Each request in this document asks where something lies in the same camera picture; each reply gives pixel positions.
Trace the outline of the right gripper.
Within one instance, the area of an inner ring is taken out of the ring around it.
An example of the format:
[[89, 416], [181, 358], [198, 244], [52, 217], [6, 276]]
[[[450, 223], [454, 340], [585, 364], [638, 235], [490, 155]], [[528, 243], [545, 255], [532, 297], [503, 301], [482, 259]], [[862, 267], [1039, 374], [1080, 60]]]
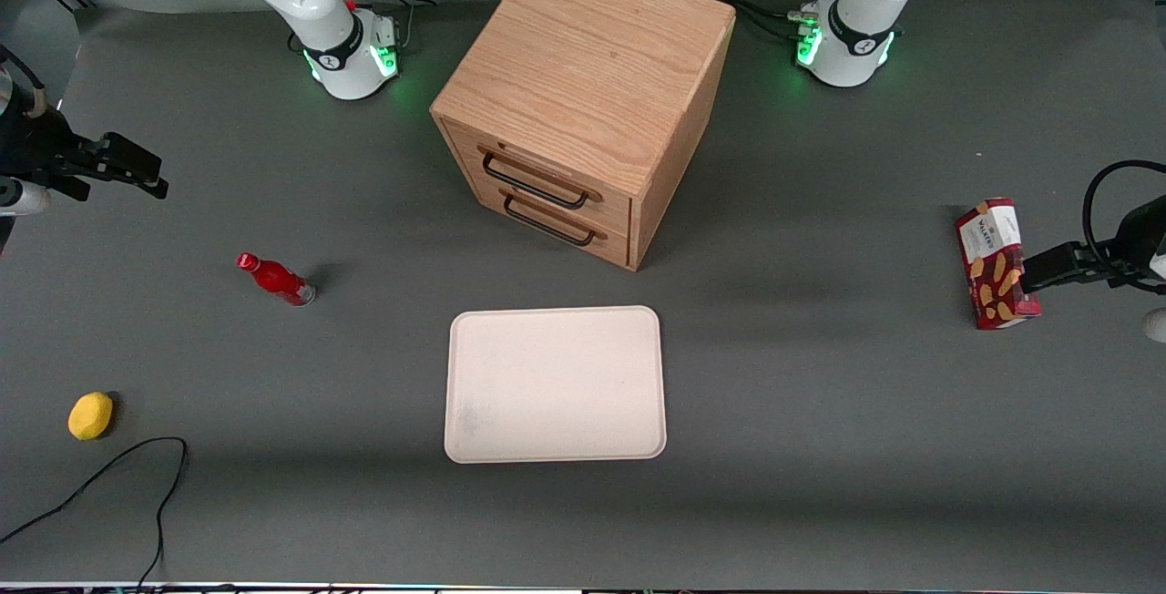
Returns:
[[[1, 120], [1, 175], [45, 187], [70, 200], [85, 202], [91, 184], [79, 177], [92, 165], [85, 154], [87, 138], [79, 137], [63, 114], [49, 109], [30, 118], [8, 109]], [[108, 180], [166, 200], [169, 183], [161, 179], [161, 159], [129, 138], [108, 132], [91, 144], [98, 166], [87, 179]]]

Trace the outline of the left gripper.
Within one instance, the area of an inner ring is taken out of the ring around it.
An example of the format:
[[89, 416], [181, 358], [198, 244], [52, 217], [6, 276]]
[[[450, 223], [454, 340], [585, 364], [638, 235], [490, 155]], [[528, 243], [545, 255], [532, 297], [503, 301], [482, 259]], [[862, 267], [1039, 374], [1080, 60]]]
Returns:
[[1121, 271], [1115, 278], [1083, 242], [1062, 242], [1024, 260], [1021, 291], [1037, 294], [1061, 285], [1087, 285], [1109, 280], [1112, 291], [1130, 286], [1163, 294], [1163, 232], [1165, 196], [1142, 204], [1121, 221], [1116, 236], [1105, 242], [1110, 263]]

